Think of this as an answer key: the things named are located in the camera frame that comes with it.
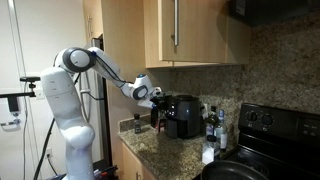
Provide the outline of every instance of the black pan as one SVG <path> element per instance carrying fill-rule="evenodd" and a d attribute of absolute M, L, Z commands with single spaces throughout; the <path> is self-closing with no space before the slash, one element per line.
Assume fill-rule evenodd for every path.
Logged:
<path fill-rule="evenodd" d="M 214 161 L 201 172 L 201 180 L 268 180 L 258 171 L 234 161 Z"/>

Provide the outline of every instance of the wall outlet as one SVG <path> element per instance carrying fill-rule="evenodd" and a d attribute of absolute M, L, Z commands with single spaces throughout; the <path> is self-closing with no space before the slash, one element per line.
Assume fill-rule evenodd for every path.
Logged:
<path fill-rule="evenodd" d="M 46 149 L 46 155 L 45 155 L 46 159 L 51 158 L 52 157 L 52 148 L 47 148 Z"/>
<path fill-rule="evenodd" d="M 42 89 L 35 89 L 35 90 L 34 90 L 34 93 L 35 93 L 35 95 L 36 95 L 37 100 L 41 100 L 41 99 L 44 99 L 44 98 L 45 98 Z"/>

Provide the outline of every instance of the wooden cabinet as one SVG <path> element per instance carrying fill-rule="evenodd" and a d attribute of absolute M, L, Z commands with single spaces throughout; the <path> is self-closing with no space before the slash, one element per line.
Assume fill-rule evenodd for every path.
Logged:
<path fill-rule="evenodd" d="M 130 151 L 130 149 L 122 144 L 124 174 L 125 180 L 154 180 L 153 174 L 139 161 L 139 159 Z"/>
<path fill-rule="evenodd" d="M 91 30 L 86 27 L 87 31 L 92 32 L 93 37 L 100 36 L 103 33 L 104 51 L 120 67 L 120 76 L 132 81 L 138 74 L 148 74 L 154 85 L 168 89 L 168 71 L 151 73 L 145 68 L 143 0 L 83 0 L 83 3 L 85 20 L 88 20 L 88 15 L 92 18 Z M 106 82 L 106 89 L 108 94 L 107 111 L 109 119 L 112 119 L 109 122 L 112 163 L 119 168 L 117 174 L 120 179 L 125 180 L 135 179 L 136 172 L 139 173 L 137 174 L 139 177 L 141 177 L 141 174 L 147 177 L 147 171 L 142 170 L 142 168 L 128 175 L 131 172 L 130 169 L 135 168 L 136 165 L 129 166 L 127 159 L 123 157 L 122 151 L 119 151 L 122 149 L 122 141 L 118 137 L 118 132 L 120 131 L 118 123 L 124 119 L 131 118 L 132 112 L 148 114 L 150 111 L 147 108 L 137 106 L 137 101 L 124 96 L 112 81 Z M 126 152 L 125 157 L 134 162 L 134 158 L 132 158 L 134 156 L 130 156 L 130 153 Z M 130 178 L 122 178 L 124 164 L 126 164 L 126 177 Z"/>
<path fill-rule="evenodd" d="M 250 27 L 230 18 L 227 5 L 227 0 L 144 0 L 146 67 L 248 62 Z"/>
<path fill-rule="evenodd" d="M 103 33 L 101 0 L 83 0 L 87 42 Z"/>

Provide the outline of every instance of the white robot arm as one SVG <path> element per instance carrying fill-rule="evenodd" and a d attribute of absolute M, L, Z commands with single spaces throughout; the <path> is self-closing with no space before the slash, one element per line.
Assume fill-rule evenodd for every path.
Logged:
<path fill-rule="evenodd" d="M 112 81 L 125 96 L 138 100 L 139 106 L 155 107 L 150 99 L 161 94 L 161 89 L 153 87 L 147 75 L 138 75 L 134 84 L 124 81 L 119 76 L 119 67 L 99 48 L 61 51 L 54 67 L 42 71 L 40 77 L 57 126 L 66 140 L 65 180 L 94 179 L 91 146 L 95 133 L 82 117 L 81 103 L 72 80 L 75 73 L 90 68 Z"/>

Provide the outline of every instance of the black stove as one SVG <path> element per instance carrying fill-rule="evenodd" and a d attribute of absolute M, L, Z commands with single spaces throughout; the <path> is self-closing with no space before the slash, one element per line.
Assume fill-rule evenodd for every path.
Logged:
<path fill-rule="evenodd" d="M 270 180 L 320 179 L 320 115 L 244 103 L 238 145 L 223 159 Z"/>

